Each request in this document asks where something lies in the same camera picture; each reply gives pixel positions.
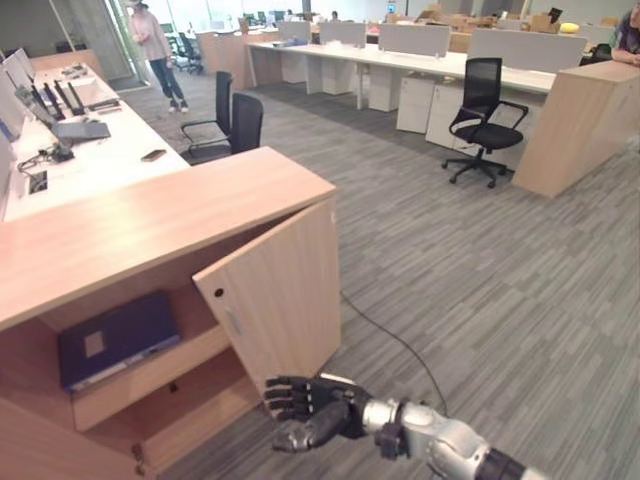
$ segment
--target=open cabinet door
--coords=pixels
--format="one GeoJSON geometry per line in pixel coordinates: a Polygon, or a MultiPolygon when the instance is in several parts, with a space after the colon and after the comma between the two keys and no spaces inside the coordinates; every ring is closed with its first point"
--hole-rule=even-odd
{"type": "Polygon", "coordinates": [[[340,345],[334,201],[306,208],[194,276],[262,393],[314,375],[340,345]]]}

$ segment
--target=door handle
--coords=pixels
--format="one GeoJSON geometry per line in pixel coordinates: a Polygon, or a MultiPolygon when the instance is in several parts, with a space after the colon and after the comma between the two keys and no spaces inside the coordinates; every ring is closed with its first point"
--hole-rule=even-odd
{"type": "Polygon", "coordinates": [[[229,319],[229,323],[231,324],[231,326],[235,330],[236,334],[237,335],[243,335],[244,334],[244,330],[242,328],[242,323],[240,322],[240,320],[238,320],[238,317],[236,317],[236,314],[233,313],[233,310],[231,310],[229,307],[225,307],[224,308],[224,312],[227,314],[227,318],[229,319]]]}

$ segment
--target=robotic arm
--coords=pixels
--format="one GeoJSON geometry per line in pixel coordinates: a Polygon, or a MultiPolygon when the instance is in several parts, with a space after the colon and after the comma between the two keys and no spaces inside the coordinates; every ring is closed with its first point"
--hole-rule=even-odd
{"type": "Polygon", "coordinates": [[[443,417],[426,405],[377,400],[345,378],[278,377],[268,380],[267,388],[265,400],[269,408],[280,410],[278,420],[304,422],[293,430],[278,431],[275,450],[304,452],[336,435],[356,439],[370,434],[384,458],[421,458],[444,478],[548,480],[491,448],[466,423],[443,417]]]}

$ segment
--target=black office chair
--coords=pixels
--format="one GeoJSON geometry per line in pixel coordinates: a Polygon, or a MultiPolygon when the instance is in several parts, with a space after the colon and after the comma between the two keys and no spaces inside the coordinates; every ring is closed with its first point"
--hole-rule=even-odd
{"type": "Polygon", "coordinates": [[[458,177],[468,170],[478,169],[491,181],[487,187],[496,186],[496,176],[489,167],[498,168],[500,175],[506,175],[509,169],[501,163],[491,162],[482,158],[486,152],[512,147],[523,140],[522,133],[516,130],[520,122],[529,113],[529,108],[517,103],[500,100],[500,82],[502,74],[501,58],[473,58],[467,60],[464,77],[464,98],[462,107],[456,118],[449,125],[452,135],[465,140],[467,143],[480,145],[480,150],[473,158],[446,160],[442,168],[447,168],[450,163],[464,165],[449,181],[456,183],[458,177]],[[490,123],[491,115],[498,105],[506,105],[522,111],[522,115],[511,127],[505,127],[490,123]]]}
{"type": "Polygon", "coordinates": [[[608,43],[599,43],[591,49],[590,57],[582,57],[582,60],[580,60],[580,66],[591,65],[592,63],[608,62],[611,58],[611,45],[608,43]]]}
{"type": "Polygon", "coordinates": [[[195,154],[187,150],[182,157],[194,166],[260,147],[263,116],[264,108],[260,100],[243,93],[234,93],[230,145],[204,147],[195,154]]]}
{"type": "Polygon", "coordinates": [[[607,62],[611,60],[611,45],[608,43],[599,43],[596,48],[593,49],[593,55],[591,55],[591,63],[607,62]]]}
{"type": "Polygon", "coordinates": [[[193,153],[193,149],[201,148],[205,145],[211,145],[213,143],[224,142],[229,140],[231,135],[231,83],[233,82],[233,76],[229,72],[216,72],[216,118],[215,120],[195,120],[193,122],[185,122],[180,125],[180,129],[185,137],[189,139],[191,145],[189,145],[189,153],[193,153]],[[196,125],[207,125],[215,123],[218,125],[222,133],[223,138],[217,138],[208,140],[206,142],[193,143],[193,138],[187,133],[187,128],[195,127],[196,125]]]}
{"type": "Polygon", "coordinates": [[[202,57],[198,52],[196,52],[196,49],[193,48],[193,44],[191,43],[191,40],[187,38],[184,32],[179,32],[178,35],[180,35],[182,48],[189,62],[187,65],[187,72],[188,73],[196,72],[198,75],[200,75],[202,73],[202,70],[204,70],[204,67],[202,66],[202,57]]]}

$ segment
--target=person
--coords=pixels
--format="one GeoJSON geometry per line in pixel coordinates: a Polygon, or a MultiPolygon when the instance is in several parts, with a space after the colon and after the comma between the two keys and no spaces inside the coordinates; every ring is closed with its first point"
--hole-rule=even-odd
{"type": "Polygon", "coordinates": [[[611,56],[618,62],[640,67],[640,0],[618,24],[611,56]]]}
{"type": "Polygon", "coordinates": [[[175,112],[178,108],[182,113],[187,113],[189,105],[173,74],[171,48],[158,19],[149,12],[149,6],[142,3],[142,0],[128,0],[126,3],[128,7],[133,8],[130,20],[133,40],[140,45],[140,49],[149,60],[151,70],[160,82],[162,92],[169,99],[169,113],[175,112]]]}

